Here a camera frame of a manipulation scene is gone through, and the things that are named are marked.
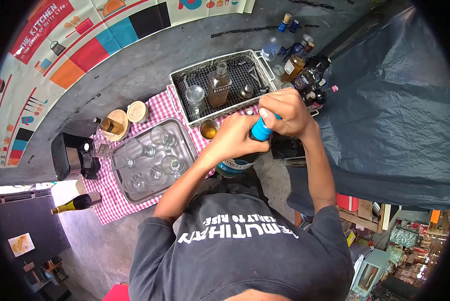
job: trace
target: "black t-shirt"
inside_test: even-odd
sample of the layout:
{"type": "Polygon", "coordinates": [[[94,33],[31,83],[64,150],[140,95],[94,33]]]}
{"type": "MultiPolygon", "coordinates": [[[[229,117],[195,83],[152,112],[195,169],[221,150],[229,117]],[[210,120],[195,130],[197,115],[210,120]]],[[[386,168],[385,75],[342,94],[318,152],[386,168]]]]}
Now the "black t-shirt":
{"type": "Polygon", "coordinates": [[[308,232],[261,199],[218,193],[195,200],[172,225],[139,226],[130,271],[133,300],[224,300],[247,289],[291,300],[345,300],[354,269],[334,206],[308,232]]]}

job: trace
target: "cardboard box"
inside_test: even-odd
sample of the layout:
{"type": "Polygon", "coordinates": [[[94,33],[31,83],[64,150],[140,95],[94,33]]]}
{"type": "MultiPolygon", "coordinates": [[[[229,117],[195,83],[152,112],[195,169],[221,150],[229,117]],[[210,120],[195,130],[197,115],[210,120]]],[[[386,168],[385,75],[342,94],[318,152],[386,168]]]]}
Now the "cardboard box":
{"type": "Polygon", "coordinates": [[[359,209],[359,198],[337,193],[337,205],[349,211],[356,211],[359,209]]]}

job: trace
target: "hand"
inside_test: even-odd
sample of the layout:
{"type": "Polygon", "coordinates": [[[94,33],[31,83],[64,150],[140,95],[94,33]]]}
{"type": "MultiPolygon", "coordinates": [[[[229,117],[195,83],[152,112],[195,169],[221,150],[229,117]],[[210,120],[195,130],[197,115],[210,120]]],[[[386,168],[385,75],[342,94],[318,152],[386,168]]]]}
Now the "hand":
{"type": "Polygon", "coordinates": [[[248,132],[258,121],[259,116],[244,116],[234,113],[222,123],[217,134],[200,154],[206,164],[215,167],[226,159],[233,159],[245,154],[267,152],[268,141],[259,142],[250,139],[248,132]]]}
{"type": "Polygon", "coordinates": [[[268,95],[259,101],[259,113],[267,128],[281,135],[298,137],[303,140],[308,134],[315,133],[318,124],[312,118],[302,98],[294,88],[285,88],[268,95]]]}

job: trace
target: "coffee machine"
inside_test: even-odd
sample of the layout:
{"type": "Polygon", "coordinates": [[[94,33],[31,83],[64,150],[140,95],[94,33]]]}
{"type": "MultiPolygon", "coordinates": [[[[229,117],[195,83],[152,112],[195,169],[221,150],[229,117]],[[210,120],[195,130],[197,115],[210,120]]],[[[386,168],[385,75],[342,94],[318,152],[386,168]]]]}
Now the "coffee machine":
{"type": "Polygon", "coordinates": [[[86,143],[92,143],[92,139],[67,133],[59,133],[54,138],[51,154],[58,181],[74,180],[80,174],[89,180],[98,178],[100,162],[84,150],[86,143]]]}

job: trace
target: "red banner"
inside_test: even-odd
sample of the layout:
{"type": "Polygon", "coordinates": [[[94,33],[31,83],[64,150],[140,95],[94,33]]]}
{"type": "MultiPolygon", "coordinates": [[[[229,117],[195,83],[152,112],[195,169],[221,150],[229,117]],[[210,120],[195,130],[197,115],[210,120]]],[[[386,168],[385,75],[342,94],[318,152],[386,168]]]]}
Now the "red banner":
{"type": "Polygon", "coordinates": [[[69,0],[50,0],[45,3],[29,20],[10,53],[27,64],[47,35],[73,10],[69,0]]]}

